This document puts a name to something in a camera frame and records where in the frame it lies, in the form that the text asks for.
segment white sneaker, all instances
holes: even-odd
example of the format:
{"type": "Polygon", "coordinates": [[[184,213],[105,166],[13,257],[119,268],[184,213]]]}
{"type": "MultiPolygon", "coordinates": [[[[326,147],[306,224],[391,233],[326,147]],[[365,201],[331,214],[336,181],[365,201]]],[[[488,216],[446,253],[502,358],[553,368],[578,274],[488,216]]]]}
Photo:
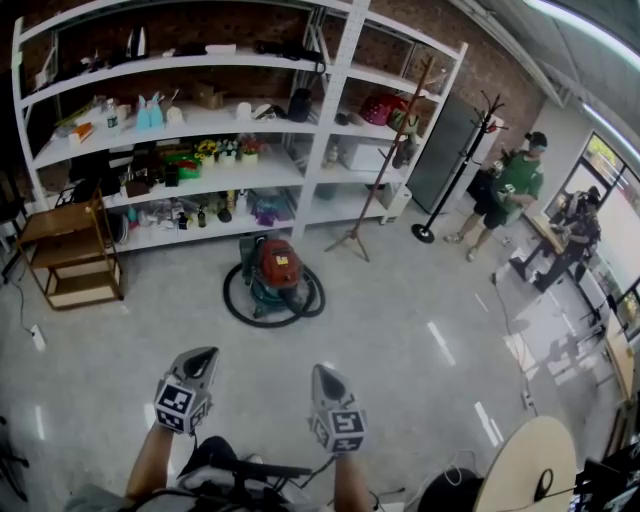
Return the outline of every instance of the white sneaker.
{"type": "Polygon", "coordinates": [[[459,244],[460,242],[462,242],[462,238],[460,237],[460,235],[458,235],[458,233],[454,233],[453,235],[446,235],[444,237],[444,241],[448,244],[459,244]]]}

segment gray refrigerator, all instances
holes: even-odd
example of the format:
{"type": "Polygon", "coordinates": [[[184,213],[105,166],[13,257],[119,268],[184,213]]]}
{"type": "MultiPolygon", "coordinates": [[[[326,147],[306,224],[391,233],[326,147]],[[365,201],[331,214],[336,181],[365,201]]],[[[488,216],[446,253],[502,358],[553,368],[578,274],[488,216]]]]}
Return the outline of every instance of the gray refrigerator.
{"type": "MultiPolygon", "coordinates": [[[[432,213],[453,179],[463,159],[460,153],[473,142],[478,131],[474,126],[474,120],[477,117],[471,105],[452,94],[449,95],[431,137],[407,182],[407,188],[411,191],[413,199],[427,213],[432,213]]],[[[478,158],[482,160],[485,156],[478,155],[478,158]]],[[[460,187],[466,189],[476,170],[477,166],[469,165],[456,189],[460,190],[460,187]]],[[[447,213],[447,207],[455,201],[447,201],[447,203],[441,213],[447,213]]]]}

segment man in green shirt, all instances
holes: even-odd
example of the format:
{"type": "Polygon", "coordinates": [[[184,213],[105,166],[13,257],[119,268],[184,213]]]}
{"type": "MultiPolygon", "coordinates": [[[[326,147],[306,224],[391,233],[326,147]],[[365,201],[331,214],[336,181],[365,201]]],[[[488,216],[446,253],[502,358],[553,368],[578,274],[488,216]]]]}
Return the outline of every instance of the man in green shirt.
{"type": "Polygon", "coordinates": [[[540,157],[547,148],[547,137],[541,132],[533,132],[527,138],[528,151],[516,153],[491,187],[482,192],[460,231],[444,237],[445,242],[459,244],[484,217],[485,229],[469,249],[468,261],[475,259],[478,249],[491,237],[491,231],[504,224],[511,213],[538,200],[543,182],[540,157]]]}

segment window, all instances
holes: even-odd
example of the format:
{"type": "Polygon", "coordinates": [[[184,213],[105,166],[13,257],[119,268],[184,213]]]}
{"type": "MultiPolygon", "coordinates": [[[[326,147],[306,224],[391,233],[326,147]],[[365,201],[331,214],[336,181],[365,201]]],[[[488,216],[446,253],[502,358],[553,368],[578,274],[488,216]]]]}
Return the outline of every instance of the window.
{"type": "Polygon", "coordinates": [[[546,210],[553,217],[569,196],[595,186],[602,198],[598,221],[602,240],[589,270],[605,295],[618,303],[627,336],[640,332],[640,179],[625,162],[593,135],[573,172],[546,210]]]}

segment vacuum hose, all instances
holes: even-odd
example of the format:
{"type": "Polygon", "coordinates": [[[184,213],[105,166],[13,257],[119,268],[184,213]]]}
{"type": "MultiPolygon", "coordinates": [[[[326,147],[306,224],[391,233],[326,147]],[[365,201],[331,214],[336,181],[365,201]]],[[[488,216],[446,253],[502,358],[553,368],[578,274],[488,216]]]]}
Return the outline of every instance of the vacuum hose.
{"type": "Polygon", "coordinates": [[[238,311],[231,302],[230,293],[231,281],[241,270],[242,263],[238,263],[227,274],[227,277],[224,280],[224,286],[222,287],[222,295],[224,298],[224,303],[226,304],[229,311],[231,311],[231,314],[245,324],[261,328],[284,327],[286,325],[291,325],[293,322],[298,321],[302,317],[318,316],[324,311],[326,298],[324,295],[324,288],[322,287],[322,283],[318,279],[318,276],[316,276],[309,267],[305,266],[302,273],[302,279],[304,279],[305,283],[307,283],[307,287],[309,288],[309,295],[307,295],[307,300],[304,302],[304,304],[300,306],[298,303],[296,303],[295,290],[281,290],[279,292],[280,298],[286,304],[287,308],[289,308],[289,310],[291,310],[291,312],[293,313],[292,317],[285,320],[280,320],[278,322],[259,322],[253,318],[245,316],[240,313],[240,311],[238,311]],[[311,309],[313,303],[316,301],[316,298],[319,302],[318,307],[315,309],[311,309]]]}

